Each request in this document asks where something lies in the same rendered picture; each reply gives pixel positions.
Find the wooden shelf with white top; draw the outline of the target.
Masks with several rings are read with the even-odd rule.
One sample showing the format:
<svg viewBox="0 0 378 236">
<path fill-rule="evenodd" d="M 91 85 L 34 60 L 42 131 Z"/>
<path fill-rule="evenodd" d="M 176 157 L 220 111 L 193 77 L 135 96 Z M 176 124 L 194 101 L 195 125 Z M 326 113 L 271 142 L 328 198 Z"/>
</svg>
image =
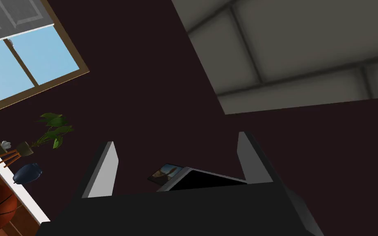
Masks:
<svg viewBox="0 0 378 236">
<path fill-rule="evenodd" d="M 9 168 L 0 164 L 0 184 L 9 187 L 18 201 L 16 214 L 3 230 L 8 236 L 35 236 L 41 223 L 50 220 L 24 186 L 12 181 L 13 176 Z"/>
</svg>

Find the small framed picture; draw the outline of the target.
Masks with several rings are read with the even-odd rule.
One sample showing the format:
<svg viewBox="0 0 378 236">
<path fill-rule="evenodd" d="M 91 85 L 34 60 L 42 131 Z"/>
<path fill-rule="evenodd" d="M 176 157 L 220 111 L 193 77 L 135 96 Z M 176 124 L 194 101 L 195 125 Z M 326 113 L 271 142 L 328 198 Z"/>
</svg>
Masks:
<svg viewBox="0 0 378 236">
<path fill-rule="evenodd" d="M 164 166 L 162 166 L 160 169 L 158 169 L 155 173 L 153 173 L 151 176 L 149 176 L 148 180 L 160 186 L 163 186 L 182 169 L 183 167 L 181 166 L 167 163 Z"/>
</svg>

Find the black screen with grey frame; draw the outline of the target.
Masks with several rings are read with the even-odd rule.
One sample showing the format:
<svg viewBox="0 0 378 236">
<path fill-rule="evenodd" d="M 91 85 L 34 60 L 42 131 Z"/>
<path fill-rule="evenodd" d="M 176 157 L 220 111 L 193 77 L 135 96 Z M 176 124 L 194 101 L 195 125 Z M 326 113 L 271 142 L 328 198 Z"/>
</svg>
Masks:
<svg viewBox="0 0 378 236">
<path fill-rule="evenodd" d="M 174 174 L 157 191 L 176 191 L 196 188 L 211 188 L 220 186 L 234 186 L 247 184 L 245 180 L 236 179 L 199 169 L 184 167 Z"/>
</svg>

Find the brown framed window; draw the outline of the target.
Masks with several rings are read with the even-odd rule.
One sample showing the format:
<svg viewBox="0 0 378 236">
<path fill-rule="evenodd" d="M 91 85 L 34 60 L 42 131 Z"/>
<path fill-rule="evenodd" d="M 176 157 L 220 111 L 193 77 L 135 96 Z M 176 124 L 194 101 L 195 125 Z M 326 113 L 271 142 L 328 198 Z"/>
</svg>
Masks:
<svg viewBox="0 0 378 236">
<path fill-rule="evenodd" d="M 0 110 L 88 71 L 49 0 L 0 0 Z"/>
</svg>

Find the green potted plant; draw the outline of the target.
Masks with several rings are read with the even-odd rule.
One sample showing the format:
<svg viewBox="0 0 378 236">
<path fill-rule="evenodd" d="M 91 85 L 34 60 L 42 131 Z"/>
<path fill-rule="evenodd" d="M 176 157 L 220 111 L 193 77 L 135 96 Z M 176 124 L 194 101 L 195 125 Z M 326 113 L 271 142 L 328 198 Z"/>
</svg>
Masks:
<svg viewBox="0 0 378 236">
<path fill-rule="evenodd" d="M 39 123 L 45 123 L 48 130 L 31 145 L 26 141 L 21 142 L 17 147 L 4 154 L 0 154 L 0 164 L 9 161 L 4 165 L 4 168 L 10 166 L 20 157 L 27 157 L 34 153 L 33 148 L 42 146 L 49 142 L 53 142 L 53 149 L 61 147 L 63 144 L 64 135 L 74 131 L 73 127 L 69 125 L 66 117 L 62 114 L 44 113 L 37 121 Z"/>
</svg>

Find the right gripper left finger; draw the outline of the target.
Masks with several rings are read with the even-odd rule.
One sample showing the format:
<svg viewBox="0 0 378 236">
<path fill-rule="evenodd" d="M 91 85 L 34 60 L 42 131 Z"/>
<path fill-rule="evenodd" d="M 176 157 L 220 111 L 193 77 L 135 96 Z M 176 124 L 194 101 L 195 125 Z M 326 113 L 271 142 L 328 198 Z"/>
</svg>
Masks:
<svg viewBox="0 0 378 236">
<path fill-rule="evenodd" d="M 113 141 L 102 145 L 96 155 L 96 165 L 90 168 L 90 178 L 85 182 L 82 198 L 112 196 L 118 170 L 118 155 Z"/>
</svg>

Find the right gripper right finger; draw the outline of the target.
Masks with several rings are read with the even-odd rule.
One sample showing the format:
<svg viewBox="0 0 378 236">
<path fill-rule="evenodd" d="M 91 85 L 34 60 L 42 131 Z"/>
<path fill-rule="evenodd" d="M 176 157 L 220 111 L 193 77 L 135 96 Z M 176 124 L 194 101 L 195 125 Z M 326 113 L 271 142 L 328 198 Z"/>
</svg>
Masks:
<svg viewBox="0 0 378 236">
<path fill-rule="evenodd" d="M 269 183 L 278 180 L 269 159 L 251 133 L 238 133 L 237 155 L 247 183 Z"/>
</svg>

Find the dark blue vase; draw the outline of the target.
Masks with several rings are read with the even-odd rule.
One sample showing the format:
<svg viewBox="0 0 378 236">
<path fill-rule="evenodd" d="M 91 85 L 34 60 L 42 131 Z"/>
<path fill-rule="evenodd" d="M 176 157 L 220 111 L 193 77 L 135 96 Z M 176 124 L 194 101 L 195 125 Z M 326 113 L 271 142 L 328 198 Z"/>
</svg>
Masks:
<svg viewBox="0 0 378 236">
<path fill-rule="evenodd" d="M 37 163 L 30 163 L 20 168 L 13 176 L 14 184 L 23 185 L 39 178 L 42 174 Z"/>
</svg>

